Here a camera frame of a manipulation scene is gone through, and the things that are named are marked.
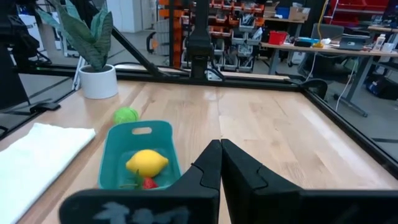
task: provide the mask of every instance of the white cloth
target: white cloth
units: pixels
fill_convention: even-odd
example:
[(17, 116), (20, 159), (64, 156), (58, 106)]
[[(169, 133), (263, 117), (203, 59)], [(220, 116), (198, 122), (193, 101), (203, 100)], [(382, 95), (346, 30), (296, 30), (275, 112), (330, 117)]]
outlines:
[(16, 223), (94, 136), (94, 129), (35, 123), (1, 151), (0, 223)]

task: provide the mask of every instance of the white pot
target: white pot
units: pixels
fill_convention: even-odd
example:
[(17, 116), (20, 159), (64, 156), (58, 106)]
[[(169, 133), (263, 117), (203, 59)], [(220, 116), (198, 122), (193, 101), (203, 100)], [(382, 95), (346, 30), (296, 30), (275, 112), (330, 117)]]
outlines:
[(113, 65), (105, 65), (103, 72), (94, 72), (90, 65), (79, 69), (81, 87), (85, 97), (105, 99), (118, 94), (116, 69)]

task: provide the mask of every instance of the bottle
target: bottle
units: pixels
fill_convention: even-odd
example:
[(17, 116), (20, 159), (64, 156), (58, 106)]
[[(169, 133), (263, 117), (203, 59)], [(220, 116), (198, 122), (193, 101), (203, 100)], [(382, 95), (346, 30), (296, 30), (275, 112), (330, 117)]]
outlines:
[(377, 40), (376, 43), (374, 44), (373, 50), (381, 50), (381, 47), (383, 46), (384, 41), (386, 40), (386, 35), (381, 34)]

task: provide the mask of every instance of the lemon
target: lemon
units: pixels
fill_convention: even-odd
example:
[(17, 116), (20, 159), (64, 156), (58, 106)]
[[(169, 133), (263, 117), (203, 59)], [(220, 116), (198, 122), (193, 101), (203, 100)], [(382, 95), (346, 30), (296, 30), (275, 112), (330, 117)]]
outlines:
[(144, 149), (135, 153), (127, 162), (126, 169), (142, 177), (154, 177), (169, 163), (169, 160), (158, 152)]

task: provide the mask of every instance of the basket handle hole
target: basket handle hole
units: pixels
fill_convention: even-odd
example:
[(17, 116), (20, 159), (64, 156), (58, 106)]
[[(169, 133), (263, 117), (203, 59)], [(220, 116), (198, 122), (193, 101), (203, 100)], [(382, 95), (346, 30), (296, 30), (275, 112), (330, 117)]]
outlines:
[(134, 128), (132, 134), (150, 134), (152, 133), (152, 128)]

